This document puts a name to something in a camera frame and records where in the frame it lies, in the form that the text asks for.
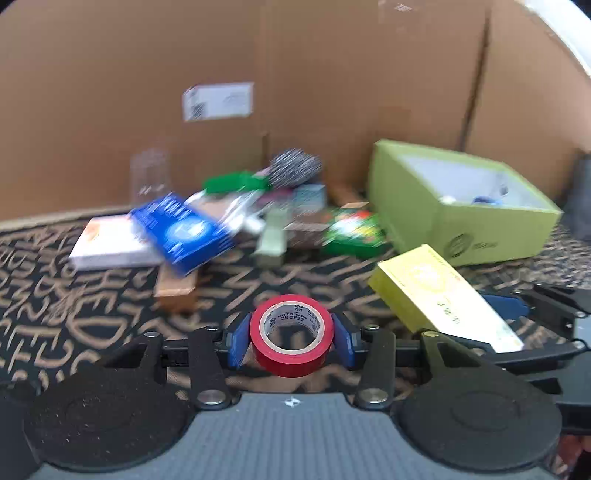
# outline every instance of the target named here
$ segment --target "red tape roll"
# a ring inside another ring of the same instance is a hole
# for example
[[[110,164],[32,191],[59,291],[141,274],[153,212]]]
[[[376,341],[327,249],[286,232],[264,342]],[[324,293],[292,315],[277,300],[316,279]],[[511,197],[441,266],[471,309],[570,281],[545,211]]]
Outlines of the red tape roll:
[[[302,325],[314,341],[299,350],[286,350],[269,340],[276,326]],[[268,372],[279,377],[303,377],[324,363],[335,327],[329,312],[317,301],[302,295],[281,295],[267,300],[253,314],[251,342],[256,359]]]

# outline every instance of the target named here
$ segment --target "clutter of objects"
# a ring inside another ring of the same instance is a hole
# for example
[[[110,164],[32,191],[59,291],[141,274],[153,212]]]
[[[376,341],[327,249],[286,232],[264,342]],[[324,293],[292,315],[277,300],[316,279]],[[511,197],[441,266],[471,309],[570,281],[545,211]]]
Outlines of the clutter of objects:
[[[132,159],[134,208],[93,218],[72,250],[78,270],[159,266],[154,297],[171,313],[197,307],[199,267],[256,238],[254,263],[281,268],[289,249],[379,257],[369,285],[413,332],[436,329],[490,343],[523,343],[451,265],[530,257],[561,210],[508,166],[420,145],[375,144],[366,199],[323,183],[318,156],[284,151],[256,173],[211,177],[188,199],[170,191],[167,159]]]

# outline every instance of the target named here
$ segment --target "barcode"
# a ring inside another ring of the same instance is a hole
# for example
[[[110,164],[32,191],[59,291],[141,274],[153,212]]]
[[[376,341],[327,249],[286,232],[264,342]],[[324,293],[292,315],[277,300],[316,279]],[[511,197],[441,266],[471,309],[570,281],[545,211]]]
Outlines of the barcode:
[[[205,103],[198,103],[193,105],[191,109],[191,120],[198,120],[205,115]]]

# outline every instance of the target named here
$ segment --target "cardboard wall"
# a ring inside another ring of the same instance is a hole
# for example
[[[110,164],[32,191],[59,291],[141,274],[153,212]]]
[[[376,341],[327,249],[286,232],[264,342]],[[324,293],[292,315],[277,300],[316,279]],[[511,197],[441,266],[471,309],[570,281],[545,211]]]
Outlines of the cardboard wall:
[[[533,12],[496,0],[468,153],[509,164],[552,199],[591,151],[591,79]]]
[[[360,188],[380,138],[459,149],[491,2],[19,0],[0,15],[0,220],[127,204],[152,147],[184,195],[288,147]],[[513,0],[490,42],[467,150],[555,196],[591,139],[588,79]],[[226,82],[255,82],[252,116],[183,122],[187,88]]]
[[[14,2],[0,15],[0,220],[128,204],[130,158],[151,147],[181,194],[257,169],[259,109],[185,123],[181,96],[256,82],[260,17],[256,0]]]
[[[455,149],[478,69],[486,0],[269,0],[271,154],[301,146],[365,187],[380,138]]]

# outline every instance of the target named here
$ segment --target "light green package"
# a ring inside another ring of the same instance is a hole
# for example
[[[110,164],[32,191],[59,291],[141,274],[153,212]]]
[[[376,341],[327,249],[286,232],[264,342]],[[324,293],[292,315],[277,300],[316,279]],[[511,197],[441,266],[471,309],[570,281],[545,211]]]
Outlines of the light green package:
[[[536,255],[562,214],[503,163],[389,140],[375,144],[368,193],[398,252],[429,244],[451,265]]]

